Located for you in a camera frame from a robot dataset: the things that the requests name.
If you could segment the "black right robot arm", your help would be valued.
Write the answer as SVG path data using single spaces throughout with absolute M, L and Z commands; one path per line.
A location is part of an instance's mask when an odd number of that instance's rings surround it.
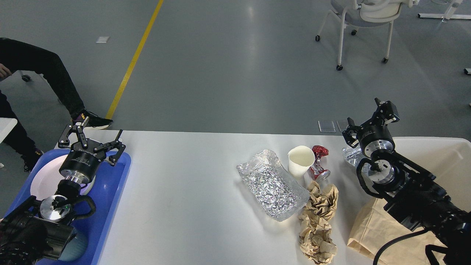
M 395 151 L 387 126 L 399 121 L 391 101 L 375 98 L 377 109 L 363 124 L 348 118 L 343 137 L 352 148 L 360 146 L 364 155 L 356 175 L 365 193 L 385 199 L 384 210 L 411 233 L 383 245 L 375 255 L 377 265 L 388 247 L 402 240 L 433 232 L 443 244 L 426 245 L 431 265 L 439 264 L 435 252 L 444 254 L 446 265 L 464 265 L 471 260 L 470 213 L 455 206 L 446 190 L 435 183 L 436 176 Z

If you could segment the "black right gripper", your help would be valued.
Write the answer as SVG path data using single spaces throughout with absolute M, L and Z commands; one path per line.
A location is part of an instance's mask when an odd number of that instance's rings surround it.
M 366 126 L 355 125 L 352 118 L 347 118 L 347 128 L 343 131 L 343 137 L 348 146 L 355 149 L 358 144 L 367 158 L 377 150 L 394 151 L 395 143 L 387 127 L 390 123 L 400 120 L 395 104 L 391 101 L 382 101 L 375 98 L 377 109 L 372 114 L 370 124 Z

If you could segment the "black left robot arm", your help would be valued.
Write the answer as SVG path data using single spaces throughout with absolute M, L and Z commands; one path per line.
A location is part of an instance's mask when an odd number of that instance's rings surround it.
M 123 130 L 107 143 L 87 138 L 88 121 L 67 126 L 58 141 L 70 152 L 59 168 L 63 179 L 57 191 L 41 200 L 31 195 L 2 219 L 2 265 L 34 265 L 44 258 L 73 261 L 84 254 L 88 241 L 73 222 L 92 217 L 96 203 L 81 190 L 93 182 L 103 162 L 115 166 L 126 148 L 120 140 Z

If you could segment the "person hand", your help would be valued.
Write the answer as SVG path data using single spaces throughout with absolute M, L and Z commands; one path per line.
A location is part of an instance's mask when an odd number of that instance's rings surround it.
M 10 76 L 12 76 L 11 70 L 2 63 L 0 63 L 0 78 L 3 80 Z

